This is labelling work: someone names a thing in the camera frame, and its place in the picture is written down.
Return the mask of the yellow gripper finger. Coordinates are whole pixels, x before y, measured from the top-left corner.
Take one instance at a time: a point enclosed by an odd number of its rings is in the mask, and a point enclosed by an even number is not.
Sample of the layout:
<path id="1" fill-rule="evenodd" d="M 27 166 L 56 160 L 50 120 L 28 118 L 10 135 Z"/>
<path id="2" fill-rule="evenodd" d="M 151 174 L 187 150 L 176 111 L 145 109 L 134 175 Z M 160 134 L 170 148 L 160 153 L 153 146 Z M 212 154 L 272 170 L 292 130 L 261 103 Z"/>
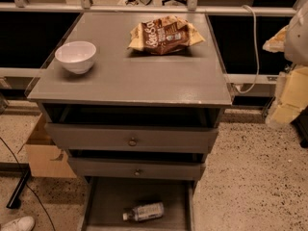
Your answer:
<path id="1" fill-rule="evenodd" d="M 283 52 L 285 49 L 285 37 L 287 30 L 287 26 L 280 29 L 273 37 L 264 43 L 263 49 L 271 53 Z"/>
<path id="2" fill-rule="evenodd" d="M 266 124 L 280 128 L 295 120 L 308 106 L 308 66 L 280 72 Z"/>

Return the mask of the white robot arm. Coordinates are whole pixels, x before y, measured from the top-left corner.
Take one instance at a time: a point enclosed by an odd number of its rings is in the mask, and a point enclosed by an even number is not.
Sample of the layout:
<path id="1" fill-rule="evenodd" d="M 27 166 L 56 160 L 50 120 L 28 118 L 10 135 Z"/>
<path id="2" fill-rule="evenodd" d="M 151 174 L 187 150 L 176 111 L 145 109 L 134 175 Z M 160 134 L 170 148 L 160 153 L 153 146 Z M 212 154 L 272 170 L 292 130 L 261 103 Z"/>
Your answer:
<path id="1" fill-rule="evenodd" d="M 283 52 L 285 59 L 295 64 L 289 73 L 279 73 L 275 99 L 266 118 L 269 127 L 282 127 L 308 106 L 308 2 L 297 10 L 287 26 L 265 42 L 263 49 Z"/>

